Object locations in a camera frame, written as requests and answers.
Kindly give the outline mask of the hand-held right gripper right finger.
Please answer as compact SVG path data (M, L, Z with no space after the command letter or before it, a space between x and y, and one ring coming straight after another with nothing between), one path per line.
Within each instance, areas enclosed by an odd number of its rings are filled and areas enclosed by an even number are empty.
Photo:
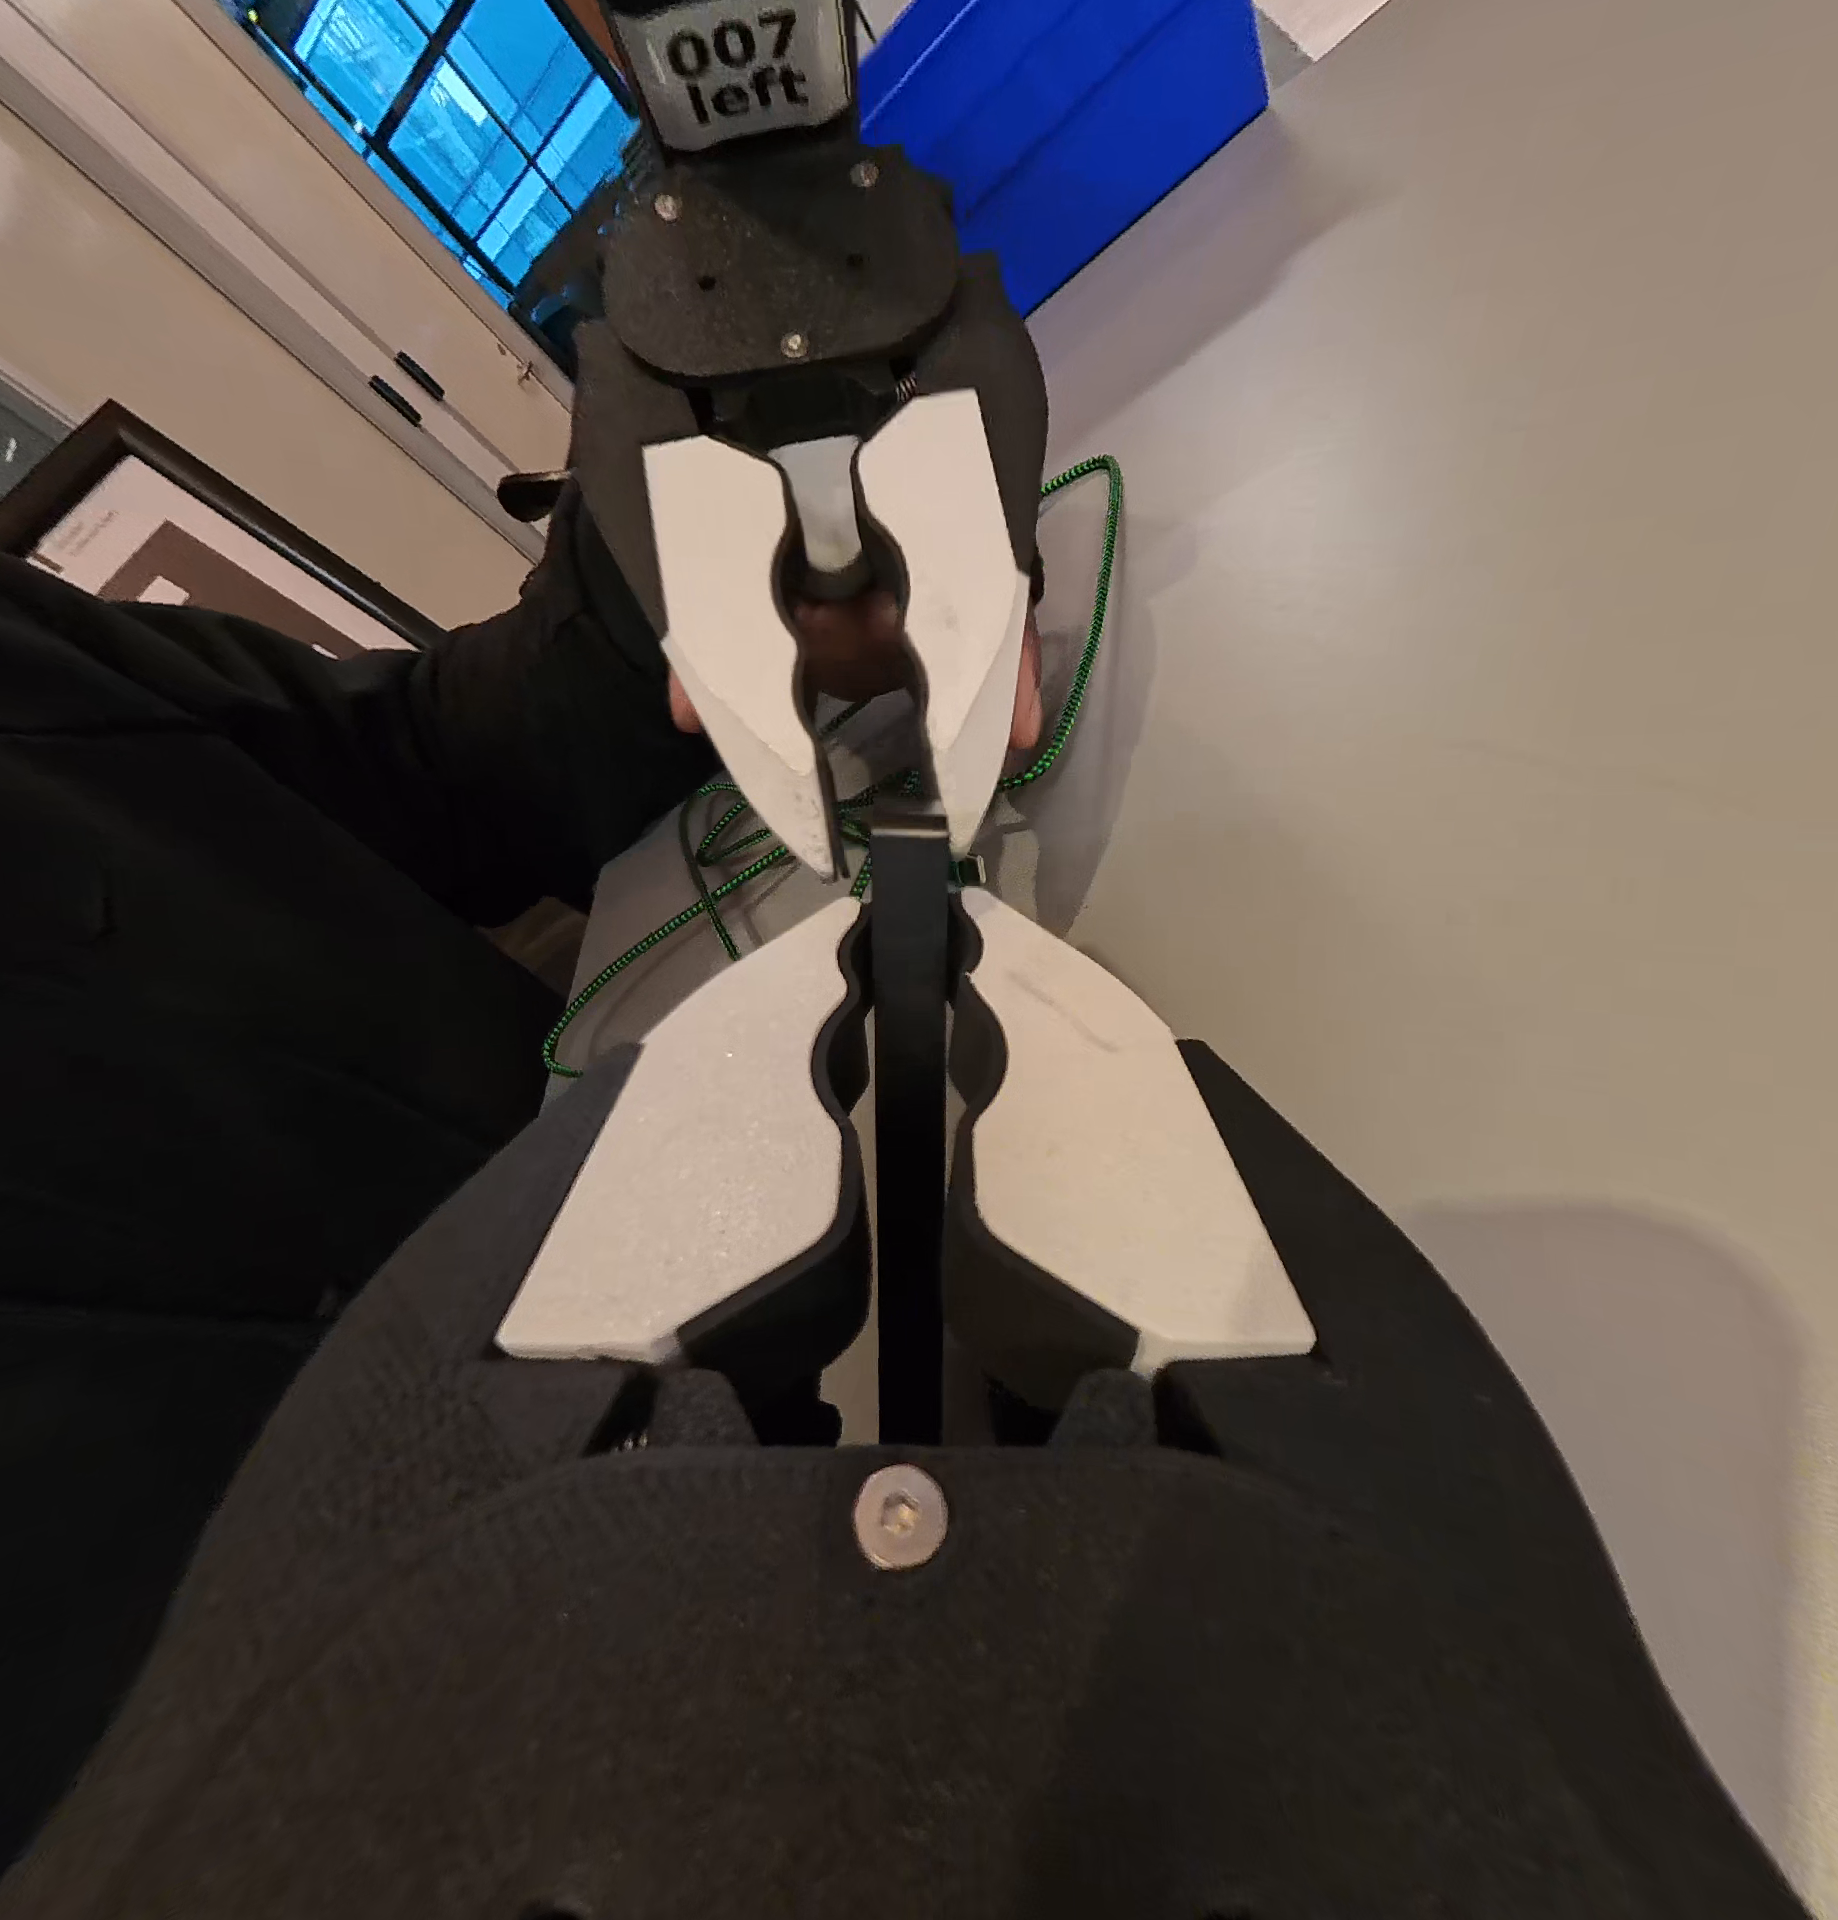
M1173 1029L961 894L948 1325L992 1379L1308 1356L1313 1321Z

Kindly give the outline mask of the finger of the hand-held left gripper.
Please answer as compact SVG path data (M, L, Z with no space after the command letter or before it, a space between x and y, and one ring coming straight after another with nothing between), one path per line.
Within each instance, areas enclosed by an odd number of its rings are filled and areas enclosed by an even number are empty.
M854 442L779 456L720 439L644 451L665 654L726 773L776 839L836 878L836 802L804 694L789 575L854 594Z
M891 561L950 846L968 850L1011 750L1030 584L978 391L908 398L860 448L858 496Z

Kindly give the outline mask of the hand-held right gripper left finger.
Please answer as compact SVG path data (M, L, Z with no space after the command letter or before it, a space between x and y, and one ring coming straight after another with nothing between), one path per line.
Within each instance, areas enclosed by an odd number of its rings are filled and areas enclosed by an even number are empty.
M836 899L679 1003L613 1106L498 1328L516 1361L815 1390L874 1287L858 1110L870 923Z

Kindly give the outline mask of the blue plastic bin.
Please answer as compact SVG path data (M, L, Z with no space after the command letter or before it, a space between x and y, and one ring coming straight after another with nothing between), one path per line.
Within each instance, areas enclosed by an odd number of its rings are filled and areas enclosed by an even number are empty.
M1260 117L1269 76L1251 2L916 2L860 102L1030 314Z

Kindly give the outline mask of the person's left forearm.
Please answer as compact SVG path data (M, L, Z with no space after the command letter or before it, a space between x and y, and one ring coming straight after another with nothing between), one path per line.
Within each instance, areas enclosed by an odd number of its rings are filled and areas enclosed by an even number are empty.
M427 649L401 716L406 866L480 928L589 901L718 765L678 724L666 659L575 480L518 599Z

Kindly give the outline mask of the grey desk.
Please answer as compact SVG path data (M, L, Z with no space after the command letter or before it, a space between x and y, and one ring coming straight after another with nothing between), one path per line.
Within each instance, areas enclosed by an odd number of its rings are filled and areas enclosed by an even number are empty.
M1462 1292L1838 1916L1838 4L1384 4L1034 322L1005 846Z

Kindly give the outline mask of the window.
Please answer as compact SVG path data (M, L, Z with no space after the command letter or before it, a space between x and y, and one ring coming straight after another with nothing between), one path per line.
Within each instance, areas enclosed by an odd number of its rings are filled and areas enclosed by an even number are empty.
M501 304L632 161L639 117L564 2L229 2L254 40Z

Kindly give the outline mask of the person's black clothing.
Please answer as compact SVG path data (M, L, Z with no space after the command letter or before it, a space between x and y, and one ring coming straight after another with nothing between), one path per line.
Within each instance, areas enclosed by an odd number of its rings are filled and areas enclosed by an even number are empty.
M331 657L0 557L0 1882L135 1682L339 1312L542 1096L446 668L591 637L555 557L429 654Z

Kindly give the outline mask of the dark framed board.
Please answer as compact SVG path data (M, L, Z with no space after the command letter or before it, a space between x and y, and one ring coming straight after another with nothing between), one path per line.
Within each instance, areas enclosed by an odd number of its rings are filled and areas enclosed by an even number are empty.
M244 617L331 659L443 635L119 401L0 496L0 555L112 604Z

